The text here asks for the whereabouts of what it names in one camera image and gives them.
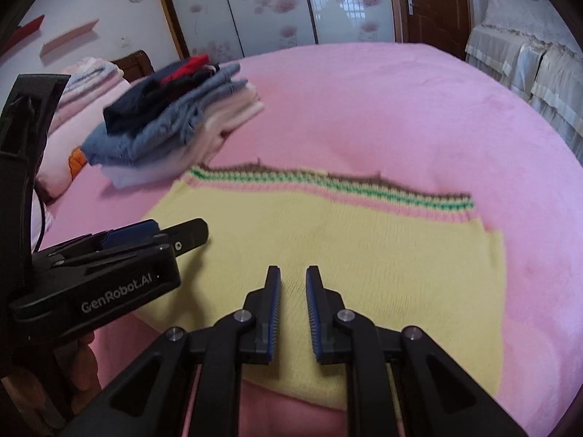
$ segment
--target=black garment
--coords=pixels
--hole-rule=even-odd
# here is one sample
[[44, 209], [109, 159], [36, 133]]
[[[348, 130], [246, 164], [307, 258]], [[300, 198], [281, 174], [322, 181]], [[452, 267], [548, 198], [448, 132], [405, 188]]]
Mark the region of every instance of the black garment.
[[212, 77], [218, 68], [205, 66], [193, 75], [171, 80], [163, 86], [160, 85], [160, 80], [168, 73], [160, 76], [160, 72], [157, 72], [156, 77], [149, 77], [140, 82], [115, 103], [103, 109], [107, 134], [129, 133], [136, 136], [145, 125], [158, 118], [169, 104], [200, 86]]

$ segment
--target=pink stripe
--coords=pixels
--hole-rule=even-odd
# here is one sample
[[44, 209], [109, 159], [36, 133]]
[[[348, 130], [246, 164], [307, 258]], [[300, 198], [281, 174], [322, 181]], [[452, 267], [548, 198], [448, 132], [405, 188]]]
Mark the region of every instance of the pink stripe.
[[356, 205], [359, 207], [369, 208], [382, 212], [390, 212], [405, 217], [416, 217], [418, 219], [427, 219], [449, 223], [464, 223], [471, 219], [477, 218], [476, 212], [472, 210], [462, 210], [460, 212], [445, 212], [441, 210], [432, 210], [428, 208], [412, 207], [404, 203], [390, 202], [379, 200], [372, 197], [366, 197], [358, 194], [341, 193], [331, 189], [323, 188], [314, 184], [298, 184], [294, 182], [278, 182], [276, 184], [255, 184], [248, 182], [228, 182], [228, 181], [201, 181], [191, 174], [186, 173], [183, 176], [190, 186], [211, 187], [220, 190], [229, 190], [234, 192], [274, 192], [274, 191], [292, 191], [304, 192], [327, 198], [331, 201], [347, 205]]

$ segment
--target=pink bed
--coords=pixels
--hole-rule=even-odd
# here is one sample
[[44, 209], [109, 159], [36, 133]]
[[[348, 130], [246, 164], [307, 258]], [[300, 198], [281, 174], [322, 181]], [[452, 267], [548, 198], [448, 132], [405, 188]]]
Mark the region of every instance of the pink bed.
[[[508, 289], [497, 400], [546, 436], [583, 382], [583, 170], [530, 106], [468, 64], [424, 45], [295, 48], [241, 61], [265, 110], [212, 166], [380, 173], [428, 192], [469, 192], [504, 232]], [[139, 221], [170, 182], [117, 191], [86, 167], [54, 205], [44, 247]], [[107, 384], [156, 333], [133, 316], [100, 330]], [[243, 386], [241, 436], [344, 435], [343, 413]]]

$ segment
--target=red garment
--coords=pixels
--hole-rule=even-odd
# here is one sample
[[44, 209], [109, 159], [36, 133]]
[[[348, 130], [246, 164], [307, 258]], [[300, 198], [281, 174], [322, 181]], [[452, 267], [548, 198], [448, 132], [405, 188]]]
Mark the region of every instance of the red garment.
[[201, 54], [200, 56], [191, 57], [185, 65], [180, 66], [176, 71], [167, 75], [160, 81], [160, 85], [167, 84], [171, 80], [175, 80], [180, 77], [185, 77], [186, 75], [193, 75], [194, 72], [211, 63], [208, 54]]

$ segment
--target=human hand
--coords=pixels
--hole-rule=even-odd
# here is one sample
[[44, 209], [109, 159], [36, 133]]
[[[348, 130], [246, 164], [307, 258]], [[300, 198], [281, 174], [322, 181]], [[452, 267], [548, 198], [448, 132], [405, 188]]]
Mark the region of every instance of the human hand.
[[[94, 339], [93, 332], [79, 339], [77, 354], [68, 370], [69, 378], [77, 388], [71, 402], [74, 414], [80, 413], [101, 392], [97, 379], [97, 359], [89, 348]], [[18, 368], [3, 378], [2, 384], [31, 429], [39, 435], [51, 435], [40, 416], [40, 411], [46, 408], [46, 395], [36, 376], [24, 368]]]

